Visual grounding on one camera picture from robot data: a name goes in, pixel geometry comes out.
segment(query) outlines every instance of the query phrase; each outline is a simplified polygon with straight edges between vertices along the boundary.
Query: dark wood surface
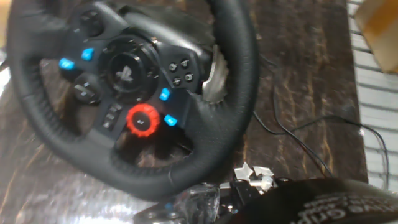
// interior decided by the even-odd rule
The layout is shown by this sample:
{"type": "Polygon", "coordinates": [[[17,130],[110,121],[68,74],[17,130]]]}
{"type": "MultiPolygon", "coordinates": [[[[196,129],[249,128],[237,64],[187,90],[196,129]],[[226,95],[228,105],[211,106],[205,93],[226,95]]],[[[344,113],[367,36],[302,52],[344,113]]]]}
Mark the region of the dark wood surface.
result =
{"type": "MultiPolygon", "coordinates": [[[[174,2],[152,1],[157,4],[174,2]]],[[[252,0],[252,18],[262,54],[280,65],[280,119],[288,128],[322,114],[340,114],[358,121],[353,56],[346,3],[341,0],[252,0]]],[[[179,1],[204,21],[211,22],[204,1],[179,1]]],[[[81,107],[68,96],[68,83],[57,74],[56,63],[43,64],[43,76],[55,109],[71,128],[88,129],[93,108],[81,107]]],[[[257,112],[275,131],[271,102],[273,77],[263,70],[257,112]]],[[[363,140],[359,128],[321,122],[296,132],[342,178],[366,182],[363,140]]],[[[133,138],[123,138],[137,146],[133,138]]],[[[173,159],[139,153],[139,166],[162,166],[173,159]]],[[[181,149],[172,149],[172,154],[181,149]]],[[[236,153],[213,180],[231,177],[243,161],[269,167],[276,176],[293,179],[321,177],[302,148],[288,136],[273,136],[253,119],[236,153]]],[[[132,222],[132,216],[151,205],[87,176],[53,155],[35,136],[8,86],[0,99],[0,223],[78,223],[100,220],[132,222]]]]}

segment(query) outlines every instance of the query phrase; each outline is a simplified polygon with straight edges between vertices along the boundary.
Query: steering wheel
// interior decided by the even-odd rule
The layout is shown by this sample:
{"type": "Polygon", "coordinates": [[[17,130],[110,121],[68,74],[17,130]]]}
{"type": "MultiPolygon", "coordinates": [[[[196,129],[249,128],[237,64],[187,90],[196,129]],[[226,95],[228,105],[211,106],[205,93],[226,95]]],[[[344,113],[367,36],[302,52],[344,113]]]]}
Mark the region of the steering wheel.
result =
{"type": "Polygon", "coordinates": [[[168,197],[203,180],[244,134],[259,81],[259,52],[246,3],[207,3],[229,69],[228,94],[219,103],[200,94],[206,75],[199,51],[130,26],[104,2],[77,6],[66,21],[44,0],[13,0],[7,33],[12,83],[36,134],[75,167],[136,197],[168,197]],[[80,71],[72,78],[74,90],[99,107],[88,133],[77,136],[54,112],[39,73],[43,58],[59,60],[67,73],[80,71]],[[185,77],[176,79],[178,72],[185,77]],[[134,166],[116,153],[124,128],[144,138],[160,123],[182,129],[193,152],[161,168],[134,166]]]}

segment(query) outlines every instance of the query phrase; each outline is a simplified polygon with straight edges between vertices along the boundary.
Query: black cable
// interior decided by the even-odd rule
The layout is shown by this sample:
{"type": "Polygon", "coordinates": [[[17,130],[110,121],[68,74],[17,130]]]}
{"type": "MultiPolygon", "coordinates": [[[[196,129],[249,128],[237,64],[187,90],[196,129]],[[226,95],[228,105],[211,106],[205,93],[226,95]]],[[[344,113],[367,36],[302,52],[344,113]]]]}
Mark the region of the black cable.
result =
{"type": "MultiPolygon", "coordinates": [[[[261,58],[263,59],[263,61],[265,61],[266,63],[268,63],[268,64],[270,64],[270,65],[272,65],[272,66],[274,66],[275,68],[278,68],[278,67],[279,67],[276,63],[271,62],[271,61],[270,61],[269,59],[267,59],[265,56],[261,55],[261,58]]],[[[265,66],[265,67],[266,67],[269,71],[271,71],[271,72],[276,76],[276,73],[275,73],[274,71],[272,71],[271,69],[269,69],[267,66],[265,66]]],[[[386,188],[386,189],[389,188],[389,175],[390,175],[389,169],[390,169],[390,168],[389,168],[388,151],[387,151],[386,143],[384,142],[384,139],[382,138],[382,136],[380,135],[380,133],[378,133],[376,130],[370,128],[369,126],[363,125],[363,124],[361,124],[361,123],[356,123],[356,122],[354,122],[354,121],[350,121],[350,120],[345,119],[345,118],[343,118],[343,117],[341,117],[341,116],[337,116],[337,115],[333,115],[333,114],[321,116],[321,117],[319,117],[319,118],[317,118],[317,119],[314,119],[314,120],[311,121],[311,122],[305,123],[305,124],[303,124],[303,125],[301,125],[301,126],[299,126],[299,127],[296,127],[296,128],[294,128],[294,129],[288,130],[288,129],[286,129],[286,128],[281,124],[281,122],[279,121],[279,117],[278,117],[278,112],[279,112],[279,110],[278,110],[278,106],[277,106],[277,103],[276,103],[276,102],[277,102],[277,95],[276,95],[276,92],[275,92],[275,88],[277,88],[276,82],[274,82],[274,91],[273,91],[273,98],[272,98],[273,101],[274,101],[275,120],[277,121],[278,125],[284,130],[284,132],[275,132],[275,131],[272,131],[271,129],[269,129],[269,128],[262,122],[262,120],[261,120],[261,118],[258,116],[258,114],[257,114],[256,112],[254,112],[254,113],[253,113],[253,114],[254,114],[254,117],[257,119],[257,121],[260,123],[260,125],[261,125],[266,131],[268,131],[269,133],[274,134],[274,135],[289,134],[290,136],[292,136],[292,137],[293,137],[298,143],[300,143],[308,152],[310,152],[311,154],[313,154],[313,156],[314,156],[316,159],[318,159],[318,160],[321,162],[321,164],[325,167],[325,169],[328,171],[328,173],[329,173],[331,176],[333,176],[333,174],[330,172],[330,169],[327,167],[327,165],[325,164],[325,162],[324,162],[313,150],[311,150],[306,144],[304,144],[296,135],[294,135],[292,132],[297,131],[297,130],[299,130],[299,129],[303,129],[303,128],[305,128],[305,127],[311,125],[311,124],[315,124],[315,123],[317,123],[317,122],[319,122],[319,121],[322,121],[322,120],[324,120],[324,119],[337,119],[337,120],[340,120],[340,121],[344,121],[345,123],[348,123],[348,124],[352,124],[352,125],[355,125],[355,126],[359,126],[359,127],[365,128],[365,129],[369,130],[370,132],[372,132],[373,134],[375,134],[375,135],[377,136],[377,138],[378,138],[378,139],[381,141],[381,143],[382,143],[382,147],[383,147],[384,154],[385,154],[385,157],[386,157],[386,164],[387,164],[387,167],[386,167],[387,179],[386,179],[386,186],[385,186],[385,188],[386,188]]]]}
{"type": "Polygon", "coordinates": [[[7,59],[5,59],[5,61],[3,61],[2,64],[0,64],[0,72],[2,72],[3,70],[5,70],[6,68],[8,68],[8,61],[7,61],[7,59]]]}
{"type": "MultiPolygon", "coordinates": [[[[270,60],[266,59],[263,55],[262,55],[263,59],[267,62],[270,63],[271,65],[275,66],[278,68],[278,66],[271,62],[270,60]]],[[[276,89],[278,88],[278,84],[277,81],[280,77],[277,76],[276,73],[274,73],[274,87],[273,87],[273,91],[272,91],[272,101],[274,103],[274,116],[275,116],[275,120],[277,122],[277,124],[286,132],[286,134],[292,136],[307,152],[309,152],[315,159],[319,160],[319,162],[324,166],[324,168],[326,169],[326,171],[329,173],[330,177],[334,177],[331,170],[329,169],[328,165],[325,163],[325,161],[323,161],[323,159],[321,159],[321,157],[318,156],[318,154],[312,150],[310,148],[310,146],[308,146],[307,144],[305,144],[303,141],[301,141],[299,139],[299,137],[297,137],[295,134],[293,134],[291,131],[289,131],[279,120],[279,107],[278,107],[278,98],[277,98],[277,92],[276,89]]]]}

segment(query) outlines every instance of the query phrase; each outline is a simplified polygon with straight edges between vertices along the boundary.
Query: playstation logo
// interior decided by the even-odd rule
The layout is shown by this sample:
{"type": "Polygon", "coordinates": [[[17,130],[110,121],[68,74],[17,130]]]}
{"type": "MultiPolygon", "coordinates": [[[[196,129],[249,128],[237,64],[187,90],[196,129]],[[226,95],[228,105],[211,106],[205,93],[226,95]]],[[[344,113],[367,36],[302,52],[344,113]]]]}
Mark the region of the playstation logo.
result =
{"type": "Polygon", "coordinates": [[[123,81],[131,82],[133,81],[131,73],[131,68],[129,68],[128,66],[124,66],[123,71],[116,72],[116,76],[118,76],[123,81]]]}

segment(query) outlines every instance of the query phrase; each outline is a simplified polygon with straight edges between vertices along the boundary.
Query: black leather steering wheel rim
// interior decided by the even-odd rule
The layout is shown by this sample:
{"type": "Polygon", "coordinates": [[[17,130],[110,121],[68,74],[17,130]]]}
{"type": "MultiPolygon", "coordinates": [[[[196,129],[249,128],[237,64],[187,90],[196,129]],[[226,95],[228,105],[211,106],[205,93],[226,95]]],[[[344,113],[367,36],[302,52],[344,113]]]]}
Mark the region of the black leather steering wheel rim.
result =
{"type": "Polygon", "coordinates": [[[59,58],[69,27],[49,14],[44,0],[13,0],[7,51],[16,95],[37,135],[57,155],[117,189],[140,198],[177,194],[199,183],[220,166],[245,132],[254,110],[259,82],[259,52],[249,9],[243,0],[208,1],[215,17],[216,43],[228,62],[230,89],[224,101],[209,104],[191,94],[185,128],[194,152],[163,168],[138,168],[121,160],[114,144],[98,134],[71,133],[55,114],[39,73],[43,58],[59,58]]]}

